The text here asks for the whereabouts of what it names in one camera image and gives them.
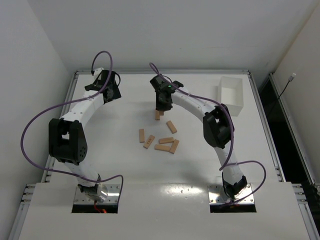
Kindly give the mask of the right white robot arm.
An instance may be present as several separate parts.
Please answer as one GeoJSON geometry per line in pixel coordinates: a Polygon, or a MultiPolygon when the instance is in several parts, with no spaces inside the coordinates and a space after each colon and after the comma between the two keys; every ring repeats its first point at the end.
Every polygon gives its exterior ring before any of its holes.
{"type": "Polygon", "coordinates": [[[234,199],[247,185],[247,179],[234,153],[234,126],[227,106],[195,96],[182,83],[169,82],[160,75],[153,77],[150,84],[155,91],[156,110],[166,112],[177,105],[201,121],[203,137],[215,150],[221,165],[225,194],[234,199]]]}

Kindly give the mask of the wood block eight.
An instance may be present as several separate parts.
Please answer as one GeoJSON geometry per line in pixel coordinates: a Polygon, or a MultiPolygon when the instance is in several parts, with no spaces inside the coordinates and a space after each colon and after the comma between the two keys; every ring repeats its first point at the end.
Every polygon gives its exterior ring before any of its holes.
{"type": "Polygon", "coordinates": [[[172,134],[175,134],[177,132],[177,129],[175,125],[172,123],[171,120],[166,122],[166,125],[168,126],[169,130],[171,131],[172,134]]]}

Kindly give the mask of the white plastic box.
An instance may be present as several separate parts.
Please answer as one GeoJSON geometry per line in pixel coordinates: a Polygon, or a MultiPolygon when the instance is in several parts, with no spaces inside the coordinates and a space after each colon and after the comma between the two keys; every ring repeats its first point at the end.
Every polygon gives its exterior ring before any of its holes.
{"type": "Polygon", "coordinates": [[[217,90],[217,98],[227,106],[231,116],[237,117],[244,107],[243,80],[222,76],[217,90]]]}

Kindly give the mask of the wood block seven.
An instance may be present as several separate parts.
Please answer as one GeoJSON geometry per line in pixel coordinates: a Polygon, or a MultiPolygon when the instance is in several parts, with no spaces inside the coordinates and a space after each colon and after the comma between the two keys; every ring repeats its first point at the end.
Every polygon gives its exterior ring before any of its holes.
{"type": "Polygon", "coordinates": [[[169,152],[171,147],[167,146],[167,145],[156,144],[154,146],[154,149],[157,150],[157,151],[169,152]]]}

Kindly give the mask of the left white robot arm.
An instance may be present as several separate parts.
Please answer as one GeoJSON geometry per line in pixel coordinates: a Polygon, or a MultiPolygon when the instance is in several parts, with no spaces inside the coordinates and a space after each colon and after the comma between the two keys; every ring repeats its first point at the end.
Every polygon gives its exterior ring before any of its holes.
{"type": "Polygon", "coordinates": [[[61,118],[53,118],[48,124],[49,155],[63,163],[77,175],[81,193],[97,200],[102,196],[100,175],[85,159],[88,145],[84,128],[94,113],[104,104],[121,98],[120,75],[115,71],[98,68],[93,71],[94,82],[85,86],[84,101],[77,104],[61,118]]]}

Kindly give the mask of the wood block one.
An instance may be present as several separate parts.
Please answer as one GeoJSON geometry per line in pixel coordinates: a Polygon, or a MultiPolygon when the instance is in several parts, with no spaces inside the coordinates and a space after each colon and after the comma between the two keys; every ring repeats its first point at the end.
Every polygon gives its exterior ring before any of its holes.
{"type": "Polygon", "coordinates": [[[160,112],[159,111],[155,111],[155,120],[159,121],[160,120],[160,112]]]}

